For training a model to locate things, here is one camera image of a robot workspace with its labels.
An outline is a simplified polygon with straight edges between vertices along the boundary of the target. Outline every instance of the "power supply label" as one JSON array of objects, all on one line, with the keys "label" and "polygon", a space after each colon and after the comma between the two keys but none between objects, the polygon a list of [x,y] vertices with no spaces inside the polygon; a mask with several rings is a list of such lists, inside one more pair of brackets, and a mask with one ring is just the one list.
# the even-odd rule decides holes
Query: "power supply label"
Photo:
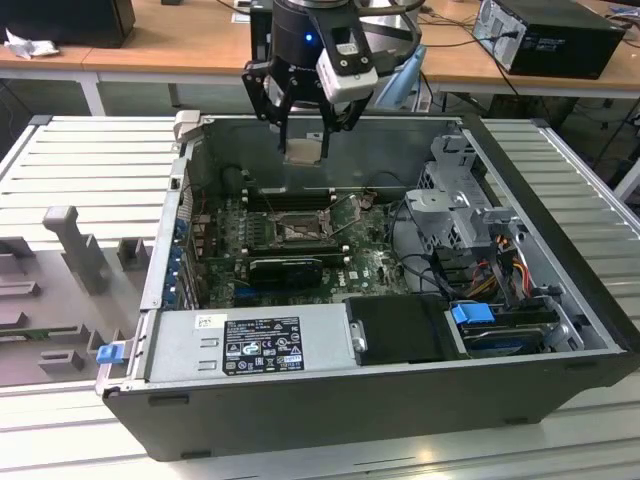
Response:
[{"label": "power supply label", "polygon": [[304,370],[299,317],[229,320],[224,324],[226,375]]}]

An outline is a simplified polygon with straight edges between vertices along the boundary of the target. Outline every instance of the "wooden desk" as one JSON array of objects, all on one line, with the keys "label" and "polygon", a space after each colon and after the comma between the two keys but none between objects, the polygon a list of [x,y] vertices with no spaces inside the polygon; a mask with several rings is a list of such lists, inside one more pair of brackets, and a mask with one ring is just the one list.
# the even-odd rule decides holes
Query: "wooden desk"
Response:
[{"label": "wooden desk", "polygon": [[133,4],[136,24],[125,45],[94,48],[82,62],[85,69],[239,76],[251,60],[249,25],[231,23],[233,12],[214,0]]},{"label": "wooden desk", "polygon": [[[581,0],[603,13],[607,4]],[[462,20],[480,2],[427,0],[440,15]],[[56,57],[24,60],[0,49],[0,78],[73,80],[82,86],[93,115],[104,115],[100,82],[235,84],[251,57],[249,25],[231,23],[232,11],[215,0],[133,0],[136,25],[123,48],[63,47]],[[423,26],[426,45],[471,40],[455,26]],[[511,93],[493,60],[477,44],[429,48],[423,65],[434,92]],[[600,98],[640,96],[640,49],[620,44],[599,80],[512,76],[524,95]]]}]

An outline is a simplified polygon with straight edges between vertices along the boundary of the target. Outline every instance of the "green circuit board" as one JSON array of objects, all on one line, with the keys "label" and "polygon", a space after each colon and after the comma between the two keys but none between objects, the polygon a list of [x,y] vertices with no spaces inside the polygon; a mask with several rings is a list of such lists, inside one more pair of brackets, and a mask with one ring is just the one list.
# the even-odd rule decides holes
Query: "green circuit board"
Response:
[{"label": "green circuit board", "polygon": [[[361,208],[361,198],[359,193],[348,194],[323,211],[257,213],[250,212],[241,201],[227,200],[216,212],[215,226],[212,226],[217,242],[216,255],[204,259],[208,271],[209,307],[338,303],[350,296],[407,293],[402,268],[394,260],[385,238],[388,219],[384,205],[365,204],[366,208]],[[300,218],[299,215],[304,221],[315,216],[320,218],[319,223],[332,234],[319,243],[335,243],[341,248],[347,245],[348,253],[336,256],[338,262],[323,266],[322,281],[317,287],[256,291],[249,283],[247,274],[249,263],[256,258],[247,256],[246,252],[247,244],[254,239],[250,233],[251,225],[258,225],[261,244],[298,235],[294,240],[299,242],[291,244],[299,248],[300,243],[314,240],[316,221],[309,221],[309,230],[304,234],[283,228],[281,223],[272,221],[273,218],[281,218],[282,222],[292,221]]]}]

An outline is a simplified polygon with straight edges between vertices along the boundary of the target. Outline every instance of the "black computer case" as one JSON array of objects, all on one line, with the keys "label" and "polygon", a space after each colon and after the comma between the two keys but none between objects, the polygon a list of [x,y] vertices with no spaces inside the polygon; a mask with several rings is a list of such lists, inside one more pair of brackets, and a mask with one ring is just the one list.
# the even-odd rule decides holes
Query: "black computer case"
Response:
[{"label": "black computer case", "polygon": [[57,45],[118,48],[133,29],[131,0],[2,0],[0,31]]},{"label": "black computer case", "polygon": [[484,0],[473,29],[511,75],[586,79],[600,77],[624,33],[571,0]]}]

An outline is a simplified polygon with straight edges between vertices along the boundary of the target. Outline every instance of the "motherboard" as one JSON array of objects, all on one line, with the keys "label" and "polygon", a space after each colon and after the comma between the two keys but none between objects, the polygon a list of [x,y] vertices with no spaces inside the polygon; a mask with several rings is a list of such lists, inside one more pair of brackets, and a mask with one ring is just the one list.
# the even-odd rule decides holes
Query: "motherboard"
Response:
[{"label": "motherboard", "polygon": [[324,208],[284,208],[275,198],[253,205],[230,198],[210,215],[204,231],[211,248],[200,257],[209,308],[408,293],[388,241],[388,204],[357,192],[336,196]]}]

